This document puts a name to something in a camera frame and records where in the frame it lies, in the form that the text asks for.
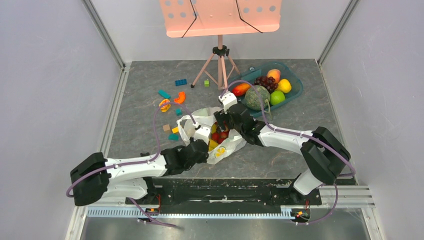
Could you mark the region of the white plastic bag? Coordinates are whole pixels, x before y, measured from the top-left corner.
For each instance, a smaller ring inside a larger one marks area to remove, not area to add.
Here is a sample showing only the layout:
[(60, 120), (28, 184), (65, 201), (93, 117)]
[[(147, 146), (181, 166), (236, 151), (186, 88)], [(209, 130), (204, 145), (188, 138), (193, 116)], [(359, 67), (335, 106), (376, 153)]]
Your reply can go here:
[[(200, 124), (202, 127), (211, 128), (216, 122), (214, 113), (219, 112), (220, 110), (222, 110), (221, 107), (205, 107), (195, 110), (191, 114), (186, 114), (178, 119), (176, 124), (179, 135), (181, 136), (184, 144), (188, 145), (190, 143), (190, 138), (195, 134), (195, 126), (192, 120), (195, 120), (196, 123)], [(209, 157), (206, 163), (209, 165), (215, 165), (222, 159), (227, 158), (234, 152), (243, 148), (246, 143), (247, 142), (236, 130), (231, 129), (229, 131), (228, 138), (208, 152)]]

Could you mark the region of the yellow banana fake fruit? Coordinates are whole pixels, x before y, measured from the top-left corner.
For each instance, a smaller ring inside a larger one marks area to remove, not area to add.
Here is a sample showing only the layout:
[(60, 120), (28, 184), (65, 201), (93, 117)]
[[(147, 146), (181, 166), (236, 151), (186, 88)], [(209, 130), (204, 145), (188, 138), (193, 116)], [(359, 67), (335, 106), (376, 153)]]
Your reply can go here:
[(214, 150), (218, 146), (219, 146), (219, 144), (216, 141), (214, 141), (213, 139), (209, 139), (209, 142), (208, 142), (208, 151), (209, 152), (211, 152), (212, 150)]

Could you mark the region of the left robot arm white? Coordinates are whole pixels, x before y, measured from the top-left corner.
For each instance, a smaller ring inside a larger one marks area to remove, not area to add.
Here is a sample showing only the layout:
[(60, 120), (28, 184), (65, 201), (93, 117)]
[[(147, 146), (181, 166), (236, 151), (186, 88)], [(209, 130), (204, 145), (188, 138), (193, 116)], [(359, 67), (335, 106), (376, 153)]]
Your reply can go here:
[(134, 158), (105, 158), (102, 152), (95, 152), (70, 171), (71, 186), (66, 195), (78, 207), (106, 198), (132, 198), (151, 204), (157, 198), (153, 178), (179, 175), (206, 163), (208, 157), (208, 143), (201, 139)]

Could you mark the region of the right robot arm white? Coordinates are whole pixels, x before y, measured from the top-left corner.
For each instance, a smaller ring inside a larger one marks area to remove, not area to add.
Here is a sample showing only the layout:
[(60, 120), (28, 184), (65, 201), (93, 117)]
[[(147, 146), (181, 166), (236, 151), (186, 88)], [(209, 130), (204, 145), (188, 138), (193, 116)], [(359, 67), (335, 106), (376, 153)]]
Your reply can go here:
[(248, 144), (303, 156), (308, 169), (295, 178), (288, 191), (289, 199), (295, 204), (306, 201), (312, 190), (334, 184), (342, 170), (351, 167), (349, 151), (325, 127), (313, 131), (280, 128), (255, 119), (241, 103), (216, 111), (214, 117), (222, 130), (235, 130)]

